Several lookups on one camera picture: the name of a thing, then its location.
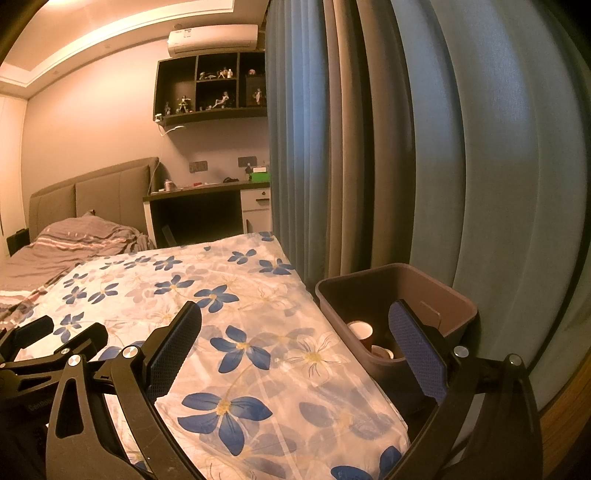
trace floral sheet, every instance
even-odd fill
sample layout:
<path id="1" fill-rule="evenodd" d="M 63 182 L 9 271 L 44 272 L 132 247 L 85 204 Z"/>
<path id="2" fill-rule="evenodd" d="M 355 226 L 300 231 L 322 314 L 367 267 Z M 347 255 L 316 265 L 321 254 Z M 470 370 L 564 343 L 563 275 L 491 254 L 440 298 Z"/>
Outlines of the floral sheet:
<path id="1" fill-rule="evenodd" d="M 268 232 L 76 267 L 35 307 L 34 318 L 53 318 L 53 335 L 19 358 L 50 354 L 93 322 L 109 332 L 98 356 L 113 357 L 188 300 L 202 309 L 202 331 L 155 405 L 209 480 L 378 480 L 408 449 L 402 418 Z M 142 462 L 107 399 L 130 460 Z"/>

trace wall socket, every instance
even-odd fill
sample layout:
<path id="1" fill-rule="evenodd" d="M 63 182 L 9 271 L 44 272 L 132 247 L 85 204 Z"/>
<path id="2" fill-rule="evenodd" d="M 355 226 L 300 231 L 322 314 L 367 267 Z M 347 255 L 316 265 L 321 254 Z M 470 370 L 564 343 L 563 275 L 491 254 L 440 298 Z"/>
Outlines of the wall socket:
<path id="1" fill-rule="evenodd" d="M 189 163 L 189 172 L 207 171 L 207 160 L 192 161 Z"/>
<path id="2" fill-rule="evenodd" d="M 251 167 L 256 167 L 256 157 L 238 157 L 238 166 L 240 168 L 246 168 L 248 164 Z"/>

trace upholstered headboard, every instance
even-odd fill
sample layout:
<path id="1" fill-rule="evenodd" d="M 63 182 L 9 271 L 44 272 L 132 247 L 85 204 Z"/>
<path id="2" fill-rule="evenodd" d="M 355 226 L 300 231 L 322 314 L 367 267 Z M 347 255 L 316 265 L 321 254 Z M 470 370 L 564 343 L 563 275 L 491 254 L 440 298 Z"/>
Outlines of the upholstered headboard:
<path id="1" fill-rule="evenodd" d="M 111 222 L 147 233 L 142 199 L 160 185 L 155 174 L 158 158 L 141 158 L 102 168 L 61 181 L 31 195 L 29 234 L 31 240 L 47 225 L 94 210 Z"/>

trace white air conditioner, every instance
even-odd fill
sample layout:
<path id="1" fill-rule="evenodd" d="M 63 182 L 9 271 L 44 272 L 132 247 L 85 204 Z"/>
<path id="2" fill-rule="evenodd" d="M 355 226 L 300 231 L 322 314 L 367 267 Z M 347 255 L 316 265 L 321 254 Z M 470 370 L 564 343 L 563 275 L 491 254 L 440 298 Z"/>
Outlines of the white air conditioner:
<path id="1" fill-rule="evenodd" d="M 208 25 L 175 30 L 168 36 L 168 53 L 172 58 L 254 50 L 257 25 Z"/>

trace brown blanket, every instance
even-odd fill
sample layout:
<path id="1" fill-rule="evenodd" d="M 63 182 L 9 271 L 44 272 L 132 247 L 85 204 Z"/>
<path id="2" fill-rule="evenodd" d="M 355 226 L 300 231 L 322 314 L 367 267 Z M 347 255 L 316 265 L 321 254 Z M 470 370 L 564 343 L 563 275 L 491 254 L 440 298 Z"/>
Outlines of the brown blanket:
<path id="1" fill-rule="evenodd" d="M 148 237 L 135 228 L 97 216 L 52 223 L 0 266 L 0 322 L 9 316 L 22 321 L 45 287 L 90 258 L 151 248 Z"/>

